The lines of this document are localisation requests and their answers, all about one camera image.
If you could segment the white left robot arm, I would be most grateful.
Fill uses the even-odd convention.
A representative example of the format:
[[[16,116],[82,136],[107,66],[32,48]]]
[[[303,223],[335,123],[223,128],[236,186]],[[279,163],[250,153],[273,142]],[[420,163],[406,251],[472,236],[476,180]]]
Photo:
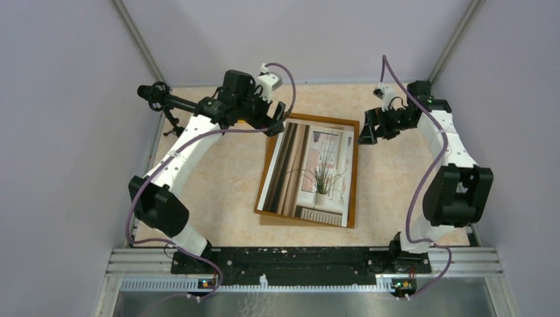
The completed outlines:
[[[152,110],[165,114],[178,139],[146,175],[129,182],[133,212],[142,223],[163,233],[170,244],[189,252],[186,263],[196,273],[211,267],[212,256],[206,251],[210,245],[190,224],[190,213],[179,196],[203,155],[223,134],[234,131],[239,121],[268,137],[283,131],[285,103],[279,102],[274,115],[268,114],[273,92],[282,83],[280,75],[262,65],[257,77],[228,70],[214,95],[198,102],[173,95],[163,82],[137,89]]]

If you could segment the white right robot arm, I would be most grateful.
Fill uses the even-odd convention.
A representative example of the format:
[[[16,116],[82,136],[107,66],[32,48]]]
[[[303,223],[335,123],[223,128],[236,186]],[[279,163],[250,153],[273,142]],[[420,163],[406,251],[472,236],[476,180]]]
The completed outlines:
[[[448,101],[433,96],[430,82],[408,84],[407,102],[399,108],[394,107],[399,97],[388,85],[380,83],[372,93],[382,105],[365,112],[359,144],[374,145],[417,128],[435,160],[428,170],[434,178],[423,196],[422,216],[415,221],[407,216],[405,230],[395,235],[387,254],[389,267],[405,272],[439,238],[481,219],[494,176],[469,155]]]

